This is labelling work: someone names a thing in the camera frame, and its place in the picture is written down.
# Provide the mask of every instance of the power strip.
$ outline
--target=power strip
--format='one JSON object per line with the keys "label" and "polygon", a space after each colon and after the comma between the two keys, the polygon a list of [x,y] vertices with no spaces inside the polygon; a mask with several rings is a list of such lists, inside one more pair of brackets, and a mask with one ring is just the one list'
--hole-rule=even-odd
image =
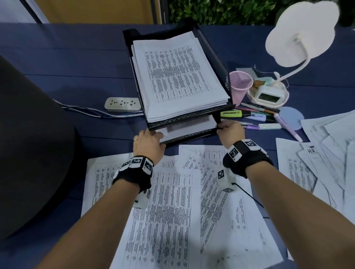
{"label": "power strip", "polygon": [[105,109],[112,112],[137,112],[142,107],[138,98],[110,97],[105,102]]}

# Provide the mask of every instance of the yellow highlighter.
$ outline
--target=yellow highlighter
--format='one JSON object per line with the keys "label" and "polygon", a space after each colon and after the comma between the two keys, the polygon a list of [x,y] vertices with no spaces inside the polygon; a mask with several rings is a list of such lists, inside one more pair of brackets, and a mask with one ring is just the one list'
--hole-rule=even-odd
{"label": "yellow highlighter", "polygon": [[244,110],[231,110],[231,111],[222,111],[220,115],[222,118],[243,118],[243,117],[251,116],[251,112],[244,111]]}

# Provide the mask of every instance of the wristband with markers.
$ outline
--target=wristband with markers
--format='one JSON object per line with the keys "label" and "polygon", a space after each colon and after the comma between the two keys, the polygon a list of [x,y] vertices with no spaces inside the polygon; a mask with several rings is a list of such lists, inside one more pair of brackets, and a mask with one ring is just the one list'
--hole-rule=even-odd
{"label": "wristband with markers", "polygon": [[235,142],[227,150],[227,154],[223,158],[223,166],[230,168],[234,174],[247,178],[245,169],[261,161],[267,161],[274,165],[265,150],[253,140],[243,139]]}
{"label": "wristband with markers", "polygon": [[119,179],[124,179],[131,183],[136,183],[140,187],[140,193],[150,189],[151,177],[154,164],[148,157],[134,156],[119,168],[112,181],[112,185]]}

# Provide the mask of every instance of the blue wooden desk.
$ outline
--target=blue wooden desk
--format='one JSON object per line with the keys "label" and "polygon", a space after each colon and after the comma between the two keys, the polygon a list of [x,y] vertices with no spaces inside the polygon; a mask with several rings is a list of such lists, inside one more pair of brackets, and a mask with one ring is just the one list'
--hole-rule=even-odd
{"label": "blue wooden desk", "polygon": [[[64,104],[103,110],[108,97],[137,96],[122,30],[137,28],[141,33],[150,33],[172,27],[0,24],[0,54],[52,98]],[[262,26],[201,26],[230,71],[256,64],[260,71],[285,74],[292,68],[277,66],[265,51],[265,39],[271,29]],[[354,109],[354,45],[355,31],[337,28],[331,48],[290,78],[291,95],[287,105],[300,110],[306,118]],[[74,112],[67,112],[67,116],[77,128],[89,158],[131,152],[133,136],[146,127],[142,117],[101,120]],[[307,139],[302,130],[299,134]],[[275,138],[293,139],[285,130],[247,130],[246,135],[268,151],[276,166]],[[217,136],[189,143],[220,145]],[[177,146],[166,150],[166,155],[177,153]],[[83,189],[84,181],[81,181],[52,213],[25,225],[0,242],[0,267],[34,267],[79,219]],[[275,268],[296,268],[293,262],[287,260],[286,248],[272,222],[266,219],[266,223],[285,260]]]}

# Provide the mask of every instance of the pink cup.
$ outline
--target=pink cup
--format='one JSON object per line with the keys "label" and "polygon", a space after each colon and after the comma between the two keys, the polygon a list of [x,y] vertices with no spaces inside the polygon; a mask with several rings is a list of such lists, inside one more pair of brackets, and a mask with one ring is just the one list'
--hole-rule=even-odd
{"label": "pink cup", "polygon": [[233,104],[240,105],[246,92],[253,86],[253,78],[243,71],[229,73]]}

